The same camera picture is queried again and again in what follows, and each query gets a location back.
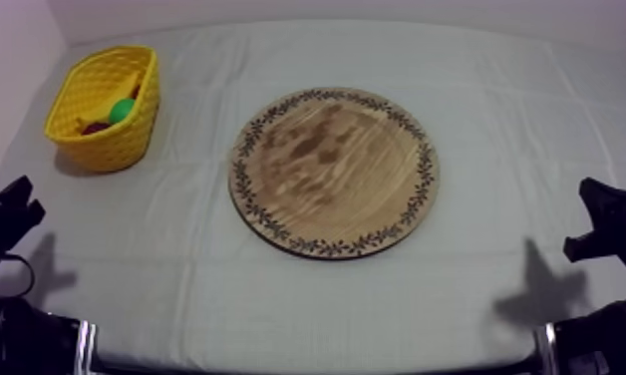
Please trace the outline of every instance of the yellow basket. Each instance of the yellow basket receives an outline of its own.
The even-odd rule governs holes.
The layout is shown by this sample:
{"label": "yellow basket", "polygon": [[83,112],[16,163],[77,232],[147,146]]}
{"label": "yellow basket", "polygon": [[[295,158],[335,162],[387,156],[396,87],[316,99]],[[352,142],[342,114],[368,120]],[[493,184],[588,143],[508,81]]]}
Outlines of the yellow basket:
{"label": "yellow basket", "polygon": [[[138,72],[139,94],[119,123],[82,136],[80,114],[96,107],[129,75]],[[90,55],[67,76],[46,121],[46,137],[79,166],[118,171],[146,153],[159,104],[157,55],[145,46],[120,46]]]}

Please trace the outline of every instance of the wood grain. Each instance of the wood grain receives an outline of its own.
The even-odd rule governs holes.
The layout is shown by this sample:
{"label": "wood grain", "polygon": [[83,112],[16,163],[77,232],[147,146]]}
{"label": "wood grain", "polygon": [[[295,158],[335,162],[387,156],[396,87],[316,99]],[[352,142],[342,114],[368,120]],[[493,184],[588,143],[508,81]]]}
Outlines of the wood grain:
{"label": "wood grain", "polygon": [[278,248],[321,259],[381,251],[408,235],[439,186],[434,148],[399,106],[355,89],[288,95],[258,113],[231,155],[229,191]]}

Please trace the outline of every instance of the white tablecloth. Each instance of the white tablecloth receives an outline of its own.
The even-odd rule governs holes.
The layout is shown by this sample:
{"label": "white tablecloth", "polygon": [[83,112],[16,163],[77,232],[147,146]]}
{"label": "white tablecloth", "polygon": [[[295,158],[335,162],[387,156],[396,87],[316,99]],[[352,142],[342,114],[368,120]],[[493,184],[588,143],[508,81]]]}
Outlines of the white tablecloth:
{"label": "white tablecloth", "polygon": [[[45,117],[73,63],[126,43],[160,58],[152,143],[132,168],[87,176],[56,155]],[[357,261],[276,250],[227,193],[228,151],[248,119],[324,86],[398,103],[441,160],[425,221]],[[581,179],[626,188],[626,60],[575,47],[370,21],[223,25],[79,46],[32,103],[0,188],[21,174],[48,211],[14,250],[43,268],[32,298],[99,324],[100,354],[112,358],[294,373],[487,364],[528,354],[533,325],[626,298],[619,260],[569,264],[561,251],[566,235],[590,229]],[[12,272],[0,277],[17,279]]]}

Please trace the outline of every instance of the wooden tray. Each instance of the wooden tray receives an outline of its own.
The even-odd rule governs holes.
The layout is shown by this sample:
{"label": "wooden tray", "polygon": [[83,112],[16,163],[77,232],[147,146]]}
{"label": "wooden tray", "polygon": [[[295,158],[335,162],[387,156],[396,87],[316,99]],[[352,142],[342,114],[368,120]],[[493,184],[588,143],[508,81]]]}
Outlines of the wooden tray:
{"label": "wooden tray", "polygon": [[379,252],[432,206],[439,163],[418,122],[355,89],[297,92],[245,126],[229,191],[245,222],[285,251],[319,259]]}

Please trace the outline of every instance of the green toy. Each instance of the green toy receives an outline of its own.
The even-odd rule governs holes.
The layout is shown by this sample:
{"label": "green toy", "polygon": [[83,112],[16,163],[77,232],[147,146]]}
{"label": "green toy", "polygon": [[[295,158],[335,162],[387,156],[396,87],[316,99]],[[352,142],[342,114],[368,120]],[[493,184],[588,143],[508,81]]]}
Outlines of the green toy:
{"label": "green toy", "polygon": [[111,108],[109,114],[109,123],[116,124],[124,120],[134,107],[134,99],[126,98],[120,99]]}

